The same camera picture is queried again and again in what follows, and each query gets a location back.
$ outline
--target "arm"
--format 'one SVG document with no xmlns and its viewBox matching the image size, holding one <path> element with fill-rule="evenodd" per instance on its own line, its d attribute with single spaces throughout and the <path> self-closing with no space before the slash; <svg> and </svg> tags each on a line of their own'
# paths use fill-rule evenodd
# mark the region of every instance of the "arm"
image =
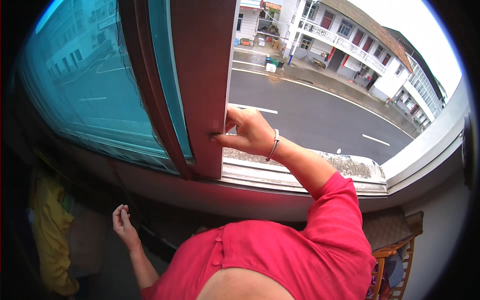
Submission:
<svg viewBox="0 0 480 300">
<path fill-rule="evenodd" d="M 113 212 L 112 217 L 113 230 L 125 243 L 130 253 L 130 259 L 132 260 L 133 270 L 140 290 L 152 286 L 160 277 L 146 257 L 137 231 L 130 223 L 128 205 L 121 204 Z"/>
<path fill-rule="evenodd" d="M 237 135 L 217 134 L 212 141 L 222 147 L 235 148 L 254 155 L 267 156 L 275 143 L 275 132 L 256 109 L 229 106 L 226 132 L 237 126 Z M 272 159 L 287 167 L 300 184 L 315 194 L 336 172 L 321 156 L 280 137 Z"/>
</svg>

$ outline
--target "road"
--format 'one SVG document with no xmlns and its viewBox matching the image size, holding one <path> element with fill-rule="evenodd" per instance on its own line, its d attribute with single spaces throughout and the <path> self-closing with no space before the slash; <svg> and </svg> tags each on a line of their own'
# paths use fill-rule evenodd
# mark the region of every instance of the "road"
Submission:
<svg viewBox="0 0 480 300">
<path fill-rule="evenodd" d="M 102 58 L 77 79 L 57 87 L 65 107 L 63 116 L 73 120 L 81 116 L 86 124 L 151 135 L 130 70 L 118 58 Z M 264 75 L 232 70 L 229 102 L 277 111 L 262 114 L 282 136 L 303 147 L 329 153 L 341 149 L 343 155 L 369 157 L 378 164 L 412 141 L 392 124 L 347 101 Z"/>
</svg>

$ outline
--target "red shirt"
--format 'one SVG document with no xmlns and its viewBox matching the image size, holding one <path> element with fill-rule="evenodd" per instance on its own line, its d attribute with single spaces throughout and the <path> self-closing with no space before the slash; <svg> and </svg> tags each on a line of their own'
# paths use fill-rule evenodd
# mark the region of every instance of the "red shirt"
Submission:
<svg viewBox="0 0 480 300">
<path fill-rule="evenodd" d="M 362 231 L 352 179 L 335 173 L 317 193 L 303 231 L 271 221 L 230 223 L 195 235 L 143 299 L 195 300 L 218 270 L 270 277 L 297 300 L 364 299 L 375 258 Z"/>
</svg>

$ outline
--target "wooden chair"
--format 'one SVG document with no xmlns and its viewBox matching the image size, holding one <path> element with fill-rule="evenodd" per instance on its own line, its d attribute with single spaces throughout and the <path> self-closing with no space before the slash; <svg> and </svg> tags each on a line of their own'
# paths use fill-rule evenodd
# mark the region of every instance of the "wooden chair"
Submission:
<svg viewBox="0 0 480 300">
<path fill-rule="evenodd" d="M 413 259 L 413 245 L 415 243 L 415 237 L 419 234 L 422 234 L 422 232 L 423 231 L 420 231 L 417 234 L 409 238 L 406 238 L 396 244 L 385 246 L 383 248 L 380 248 L 372 252 L 372 255 L 377 259 L 377 262 L 378 262 L 378 272 L 372 272 L 372 276 L 377 277 L 377 282 L 374 286 L 369 287 L 373 289 L 372 298 L 365 298 L 365 300 L 370 300 L 370 299 L 376 300 L 378 297 L 378 294 L 380 292 L 380 285 L 382 284 L 382 275 L 385 267 L 385 258 L 395 255 L 398 249 L 402 248 L 403 246 L 409 243 L 405 253 L 405 256 L 408 256 L 408 257 L 403 260 L 404 266 L 405 266 L 405 263 L 407 263 L 407 267 L 404 267 L 404 277 L 397 287 L 390 290 L 389 296 L 388 296 L 389 299 L 402 300 L 403 294 L 405 292 L 405 287 L 407 286 L 408 276 L 410 275 L 410 266 L 412 264 L 412 259 Z"/>
</svg>

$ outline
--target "silver bangle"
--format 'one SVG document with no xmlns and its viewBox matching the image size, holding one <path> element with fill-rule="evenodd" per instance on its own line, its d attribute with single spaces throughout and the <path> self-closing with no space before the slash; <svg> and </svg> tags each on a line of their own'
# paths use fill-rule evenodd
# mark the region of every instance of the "silver bangle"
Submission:
<svg viewBox="0 0 480 300">
<path fill-rule="evenodd" d="M 275 130 L 275 144 L 273 144 L 273 148 L 272 148 L 272 151 L 270 151 L 270 154 L 267 156 L 267 158 L 265 159 L 266 161 L 270 161 L 270 159 L 272 158 L 273 156 L 273 153 L 275 153 L 275 150 L 276 150 L 276 147 L 278 146 L 278 142 L 280 142 L 280 138 L 279 138 L 279 133 L 278 133 L 278 129 L 274 129 Z"/>
</svg>

